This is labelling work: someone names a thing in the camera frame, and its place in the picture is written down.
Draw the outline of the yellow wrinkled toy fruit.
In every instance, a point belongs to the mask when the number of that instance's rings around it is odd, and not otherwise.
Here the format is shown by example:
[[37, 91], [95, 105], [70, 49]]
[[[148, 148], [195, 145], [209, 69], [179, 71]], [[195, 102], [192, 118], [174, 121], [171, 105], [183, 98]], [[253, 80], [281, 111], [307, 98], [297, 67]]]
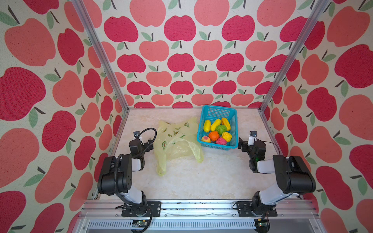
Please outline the yellow wrinkled toy fruit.
[[221, 137], [229, 143], [232, 140], [232, 135], [229, 132], [222, 133]]

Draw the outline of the green toy fruit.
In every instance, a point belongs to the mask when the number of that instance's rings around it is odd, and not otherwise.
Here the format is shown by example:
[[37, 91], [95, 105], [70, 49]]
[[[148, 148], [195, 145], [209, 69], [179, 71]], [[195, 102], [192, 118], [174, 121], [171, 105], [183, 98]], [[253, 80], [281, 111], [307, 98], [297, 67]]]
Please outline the green toy fruit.
[[227, 132], [227, 127], [225, 125], [219, 125], [216, 127], [215, 131], [221, 136], [223, 133]]

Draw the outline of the yellow plastic bag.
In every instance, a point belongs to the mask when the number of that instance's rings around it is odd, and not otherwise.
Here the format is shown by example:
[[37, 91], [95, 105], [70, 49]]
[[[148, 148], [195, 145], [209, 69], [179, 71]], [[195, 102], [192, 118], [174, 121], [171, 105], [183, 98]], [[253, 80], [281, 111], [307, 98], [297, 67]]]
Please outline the yellow plastic bag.
[[192, 117], [180, 123], [159, 121], [156, 140], [153, 144], [156, 157], [156, 172], [164, 176], [167, 162], [181, 157], [195, 157], [198, 163], [204, 161], [202, 145], [197, 140], [197, 118]]

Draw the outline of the orange yellow toy fruit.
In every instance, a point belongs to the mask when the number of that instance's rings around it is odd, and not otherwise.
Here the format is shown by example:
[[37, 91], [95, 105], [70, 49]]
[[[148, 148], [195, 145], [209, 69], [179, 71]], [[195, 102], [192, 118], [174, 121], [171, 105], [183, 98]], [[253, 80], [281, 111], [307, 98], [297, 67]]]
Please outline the orange yellow toy fruit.
[[226, 130], [227, 130], [227, 131], [230, 131], [230, 130], [231, 130], [231, 124], [230, 124], [230, 122], [228, 121], [227, 118], [223, 117], [223, 118], [221, 119], [221, 124], [224, 125], [224, 126], [226, 127]]

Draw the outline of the orange toy tangerine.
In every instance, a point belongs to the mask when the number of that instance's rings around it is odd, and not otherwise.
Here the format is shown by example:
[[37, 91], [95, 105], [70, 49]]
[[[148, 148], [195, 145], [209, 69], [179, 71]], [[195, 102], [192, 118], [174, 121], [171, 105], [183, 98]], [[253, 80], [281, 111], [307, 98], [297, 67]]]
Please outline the orange toy tangerine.
[[211, 142], [216, 142], [220, 138], [220, 135], [218, 132], [212, 131], [209, 133], [208, 137], [210, 138]]

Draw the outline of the yellow toy banana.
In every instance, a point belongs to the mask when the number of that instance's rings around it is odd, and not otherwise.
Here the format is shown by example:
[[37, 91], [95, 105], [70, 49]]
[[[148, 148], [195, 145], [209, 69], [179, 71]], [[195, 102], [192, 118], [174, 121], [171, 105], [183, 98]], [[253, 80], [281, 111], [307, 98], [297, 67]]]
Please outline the yellow toy banana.
[[216, 131], [216, 128], [221, 125], [221, 119], [216, 119], [214, 123], [211, 124], [210, 130]]
[[205, 120], [204, 125], [203, 125], [203, 130], [205, 133], [209, 133], [211, 130], [211, 121], [210, 120]]

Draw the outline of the yellow peach toy fruit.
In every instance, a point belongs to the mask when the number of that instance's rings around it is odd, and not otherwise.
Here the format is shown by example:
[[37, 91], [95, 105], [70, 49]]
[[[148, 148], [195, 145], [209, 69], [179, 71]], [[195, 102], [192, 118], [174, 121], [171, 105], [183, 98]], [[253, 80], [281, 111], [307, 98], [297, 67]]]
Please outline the yellow peach toy fruit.
[[206, 143], [211, 143], [211, 139], [210, 139], [208, 136], [203, 136], [203, 137], [201, 138], [201, 141], [202, 141], [202, 142], [206, 142]]

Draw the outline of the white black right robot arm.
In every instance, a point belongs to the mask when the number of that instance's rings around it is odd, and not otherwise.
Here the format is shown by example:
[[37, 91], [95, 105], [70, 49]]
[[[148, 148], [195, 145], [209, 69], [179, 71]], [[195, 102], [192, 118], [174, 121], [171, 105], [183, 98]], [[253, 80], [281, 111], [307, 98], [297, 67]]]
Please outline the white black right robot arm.
[[316, 182], [300, 156], [273, 155], [265, 159], [266, 144], [251, 136], [248, 141], [239, 139], [238, 149], [249, 155], [249, 168], [253, 173], [274, 174], [276, 183], [265, 190], [257, 191], [249, 205], [255, 215], [275, 209], [276, 204], [293, 194], [313, 193]]

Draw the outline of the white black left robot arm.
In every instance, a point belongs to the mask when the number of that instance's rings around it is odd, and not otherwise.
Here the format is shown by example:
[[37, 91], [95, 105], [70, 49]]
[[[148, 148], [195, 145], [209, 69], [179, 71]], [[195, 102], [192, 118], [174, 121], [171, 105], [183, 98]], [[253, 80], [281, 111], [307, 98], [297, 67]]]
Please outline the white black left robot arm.
[[144, 169], [144, 154], [153, 149], [153, 141], [149, 139], [143, 143], [135, 138], [130, 141], [129, 148], [129, 154], [104, 159], [98, 178], [98, 192], [108, 196], [116, 195], [128, 205], [146, 206], [144, 192], [133, 185], [133, 172]]

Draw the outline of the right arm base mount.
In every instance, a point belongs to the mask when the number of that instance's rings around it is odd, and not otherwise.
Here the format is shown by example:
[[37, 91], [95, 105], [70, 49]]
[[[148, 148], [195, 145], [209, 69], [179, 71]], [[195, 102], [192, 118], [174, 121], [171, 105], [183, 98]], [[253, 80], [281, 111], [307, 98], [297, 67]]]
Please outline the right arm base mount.
[[236, 202], [233, 207], [234, 210], [238, 211], [240, 217], [267, 217], [278, 216], [275, 205], [265, 205], [261, 202], [259, 191], [257, 191], [251, 201], [239, 201]]

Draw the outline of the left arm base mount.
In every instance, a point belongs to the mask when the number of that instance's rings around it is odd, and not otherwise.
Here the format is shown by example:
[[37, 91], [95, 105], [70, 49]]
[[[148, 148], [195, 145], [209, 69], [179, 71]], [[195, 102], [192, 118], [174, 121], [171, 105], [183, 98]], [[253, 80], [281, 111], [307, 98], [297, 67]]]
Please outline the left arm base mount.
[[148, 201], [142, 191], [140, 204], [124, 204], [121, 216], [123, 217], [160, 217], [162, 202]]

